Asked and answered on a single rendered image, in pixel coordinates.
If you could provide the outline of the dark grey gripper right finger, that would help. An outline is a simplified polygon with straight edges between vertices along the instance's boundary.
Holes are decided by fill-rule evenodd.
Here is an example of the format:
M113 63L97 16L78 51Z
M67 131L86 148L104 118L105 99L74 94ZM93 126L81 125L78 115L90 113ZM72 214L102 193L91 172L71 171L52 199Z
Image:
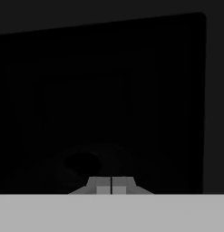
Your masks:
M145 195L150 194L145 188L136 185L134 177L113 177L112 178L112 194L125 194L125 195Z

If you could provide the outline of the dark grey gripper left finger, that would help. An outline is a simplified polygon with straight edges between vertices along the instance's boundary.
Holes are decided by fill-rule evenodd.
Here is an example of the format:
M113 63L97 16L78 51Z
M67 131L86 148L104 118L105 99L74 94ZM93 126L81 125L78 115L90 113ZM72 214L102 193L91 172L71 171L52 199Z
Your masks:
M80 194L111 194L111 179L109 177L90 177L85 186L71 192L71 195Z

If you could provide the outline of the black microwave oven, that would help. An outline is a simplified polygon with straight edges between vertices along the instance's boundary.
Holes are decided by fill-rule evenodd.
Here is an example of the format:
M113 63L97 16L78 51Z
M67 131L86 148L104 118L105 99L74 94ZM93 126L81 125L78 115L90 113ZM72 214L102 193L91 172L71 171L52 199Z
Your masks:
M224 194L224 0L149 8L0 34L0 194Z

